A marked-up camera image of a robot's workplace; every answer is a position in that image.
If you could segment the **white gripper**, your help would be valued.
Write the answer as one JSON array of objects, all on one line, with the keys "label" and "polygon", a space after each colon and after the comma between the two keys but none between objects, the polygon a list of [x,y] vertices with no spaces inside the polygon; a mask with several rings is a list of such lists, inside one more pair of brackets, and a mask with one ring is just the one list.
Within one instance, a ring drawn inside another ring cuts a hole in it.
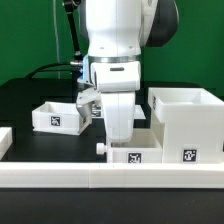
[{"label": "white gripper", "polygon": [[102,93],[101,102],[107,138],[115,147],[124,147],[133,133],[135,93]]}]

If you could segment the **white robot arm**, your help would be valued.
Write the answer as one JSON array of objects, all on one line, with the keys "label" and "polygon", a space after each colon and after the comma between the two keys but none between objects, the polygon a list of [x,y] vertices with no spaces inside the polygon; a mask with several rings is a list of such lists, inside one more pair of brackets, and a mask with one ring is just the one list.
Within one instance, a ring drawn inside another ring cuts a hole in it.
[{"label": "white robot arm", "polygon": [[131,140],[135,96],[140,89],[141,49],[161,47],[179,23],[175,0],[83,0],[80,28],[95,98],[101,101],[107,139]]}]

